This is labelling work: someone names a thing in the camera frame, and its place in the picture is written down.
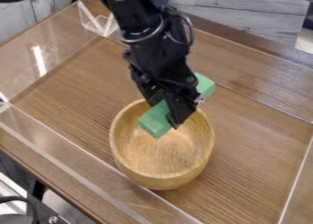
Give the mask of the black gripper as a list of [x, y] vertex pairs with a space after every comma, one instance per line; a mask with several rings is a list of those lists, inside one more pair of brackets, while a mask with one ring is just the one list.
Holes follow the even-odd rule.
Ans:
[[177, 129], [205, 100], [188, 65], [193, 22], [173, 11], [134, 12], [122, 23], [121, 40], [130, 46], [123, 57], [130, 62], [135, 85], [150, 106], [165, 98], [166, 119]]

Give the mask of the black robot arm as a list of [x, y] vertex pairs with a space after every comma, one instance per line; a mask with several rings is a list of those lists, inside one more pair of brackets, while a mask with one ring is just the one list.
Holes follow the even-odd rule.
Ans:
[[180, 127], [201, 101], [198, 79], [188, 65], [193, 22], [170, 0], [101, 1], [118, 22], [121, 42], [129, 46], [123, 58], [135, 85], [150, 105], [167, 104], [165, 119]]

